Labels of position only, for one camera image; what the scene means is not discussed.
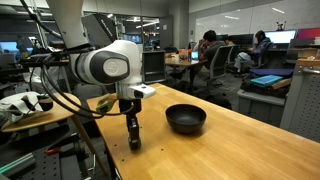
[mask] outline wooden board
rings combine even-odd
[[[137,114],[142,147],[131,151],[125,116],[96,120],[123,179],[320,179],[320,144],[160,84]],[[95,109],[98,99],[88,100]],[[202,130],[175,133],[165,111],[193,104],[207,113]],[[119,112],[117,104],[112,112]]]
[[[69,98],[71,98],[73,101],[80,104],[80,100],[77,97],[75,97],[74,95],[69,94],[69,93],[65,93],[65,94]],[[67,100],[63,99],[58,93],[55,93],[55,95],[65,105],[71,107],[75,111],[79,111],[78,107],[75,107],[71,103],[67,102]],[[24,129],[39,127],[39,126],[54,123],[54,122],[57,122],[60,120],[64,120],[72,115],[73,115],[73,113],[64,109],[63,107],[58,105],[56,102],[54,102],[51,110],[46,111],[46,112],[37,113],[33,116],[22,119],[22,120],[18,121],[17,123],[10,124],[8,127],[2,129],[2,132],[15,132],[15,131],[21,131]]]

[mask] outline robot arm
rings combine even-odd
[[[67,48],[88,43],[81,22],[83,0],[47,0]],[[84,54],[71,54],[71,69],[88,84],[116,83],[118,98],[148,98],[155,89],[142,84],[137,45],[116,40],[111,45]]]

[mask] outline white object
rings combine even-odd
[[[36,112],[42,112],[43,109],[38,103],[38,96],[41,94],[37,92],[24,92],[8,96],[0,100],[0,115],[9,119],[12,122],[17,122],[27,114],[34,114]],[[34,106],[34,111],[29,109],[25,101],[28,101]]]

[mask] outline man sitting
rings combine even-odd
[[[193,87],[193,81],[200,71],[206,71],[210,69],[211,61],[216,54],[218,48],[220,46],[226,46],[226,43],[223,41],[217,41],[217,35],[216,32],[213,30],[209,30],[203,35],[203,39],[199,41],[199,48],[198,48],[198,59],[199,61],[208,60],[205,63],[197,64],[195,66],[190,67],[190,86]],[[173,78],[181,79],[182,74],[186,71],[184,69],[183,71],[179,73],[172,74]]]
[[[267,45],[271,42],[269,38],[266,37],[263,31],[258,31],[255,35],[258,41],[256,48],[248,48],[247,52],[241,52],[235,59],[234,67],[236,68],[236,73],[241,73],[241,64],[253,64],[254,59],[258,58],[261,53],[267,48]]]

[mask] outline wooden tabletop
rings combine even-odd
[[[188,61],[188,60],[175,60],[174,58],[171,57],[167,57],[165,59],[165,63],[166,65],[170,65],[170,66],[181,66],[181,67],[190,67],[190,66],[195,66],[197,64],[202,64],[207,62],[207,60],[203,60],[203,61]]]
[[[69,98],[71,98],[76,103],[80,104],[80,100],[75,97],[72,94],[65,93]],[[57,98],[61,100],[65,105],[71,107],[75,111],[79,111],[79,108],[69,103],[67,100],[62,98],[58,93],[55,93]],[[70,111],[64,109],[60,105],[58,105],[56,102],[53,102],[53,107],[51,110],[46,112],[39,112],[33,116],[30,116],[28,118],[22,119],[18,121],[17,123],[11,124],[5,129],[2,130],[2,132],[15,132],[15,131],[21,131],[24,129],[30,129],[38,126],[43,126],[46,124],[51,124],[60,120],[64,120],[70,116],[72,116],[73,113]]]
[[[137,114],[142,146],[131,151],[125,116],[97,125],[123,179],[320,179],[320,144],[160,84]],[[88,100],[95,109],[98,99]],[[201,107],[199,133],[181,135],[165,110],[174,104]],[[112,112],[119,112],[117,104]]]

